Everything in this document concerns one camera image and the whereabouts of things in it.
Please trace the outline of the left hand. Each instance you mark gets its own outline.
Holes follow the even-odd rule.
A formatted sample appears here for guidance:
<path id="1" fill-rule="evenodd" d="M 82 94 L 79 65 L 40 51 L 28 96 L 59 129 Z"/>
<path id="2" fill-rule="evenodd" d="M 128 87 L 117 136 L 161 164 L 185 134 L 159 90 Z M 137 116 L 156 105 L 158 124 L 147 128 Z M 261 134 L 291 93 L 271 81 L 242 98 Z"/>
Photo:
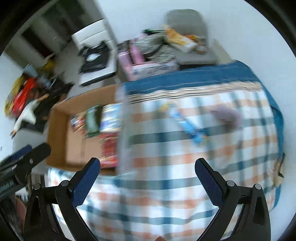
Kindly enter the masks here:
<path id="1" fill-rule="evenodd" d="M 27 208 L 25 207 L 22 200 L 20 200 L 18 197 L 15 197 L 15 199 L 16 199 L 15 201 L 16 216 L 17 216 L 17 220 L 19 222 L 20 228 L 23 232 Z"/>

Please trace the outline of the right hand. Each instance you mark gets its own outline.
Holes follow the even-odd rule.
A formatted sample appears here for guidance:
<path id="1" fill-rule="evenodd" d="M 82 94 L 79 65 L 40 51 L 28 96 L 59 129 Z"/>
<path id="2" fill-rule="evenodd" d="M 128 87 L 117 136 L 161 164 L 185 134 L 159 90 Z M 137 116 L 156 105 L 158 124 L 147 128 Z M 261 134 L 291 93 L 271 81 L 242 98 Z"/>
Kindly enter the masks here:
<path id="1" fill-rule="evenodd" d="M 164 237 L 158 236 L 155 241 L 167 241 Z"/>

